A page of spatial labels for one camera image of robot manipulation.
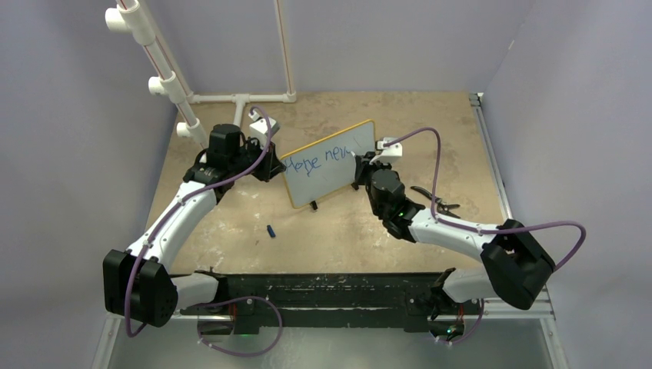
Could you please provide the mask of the yellow framed whiteboard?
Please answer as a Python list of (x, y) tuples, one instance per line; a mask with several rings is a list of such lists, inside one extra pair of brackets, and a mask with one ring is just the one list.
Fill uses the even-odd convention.
[(283, 155), (283, 179), (295, 209), (318, 201), (354, 181), (356, 155), (375, 148), (375, 122), (371, 119)]

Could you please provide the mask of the blue marker cap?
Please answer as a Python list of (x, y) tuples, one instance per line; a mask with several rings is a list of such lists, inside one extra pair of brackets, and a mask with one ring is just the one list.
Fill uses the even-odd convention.
[(266, 228), (267, 228), (267, 232), (268, 232), (270, 238), (276, 238), (276, 233), (275, 233), (273, 227), (270, 224), (268, 224), (266, 226)]

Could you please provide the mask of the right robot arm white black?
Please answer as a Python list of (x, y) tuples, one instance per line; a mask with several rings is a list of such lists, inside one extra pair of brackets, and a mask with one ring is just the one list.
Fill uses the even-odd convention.
[(409, 199), (399, 174), (373, 159), (374, 152), (354, 158), (354, 180), (368, 194), (371, 210), (399, 240), (434, 244), (481, 263), (475, 269), (444, 272), (434, 284), (431, 301), (443, 313), (461, 303), (500, 298), (513, 308), (528, 310), (543, 290), (555, 263), (522, 223), (479, 224), (433, 214)]

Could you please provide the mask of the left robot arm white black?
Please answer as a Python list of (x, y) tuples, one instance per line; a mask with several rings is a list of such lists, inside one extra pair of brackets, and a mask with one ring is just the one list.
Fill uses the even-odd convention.
[(164, 212), (125, 251), (111, 250), (105, 256), (108, 312), (161, 327), (176, 311), (195, 305), (209, 314), (227, 309), (229, 293), (219, 287), (216, 274), (174, 277), (170, 269), (194, 229), (238, 179), (252, 175), (268, 182), (285, 170), (272, 141), (279, 129), (273, 118), (256, 118), (248, 137), (237, 125), (213, 127), (208, 147), (197, 154)]

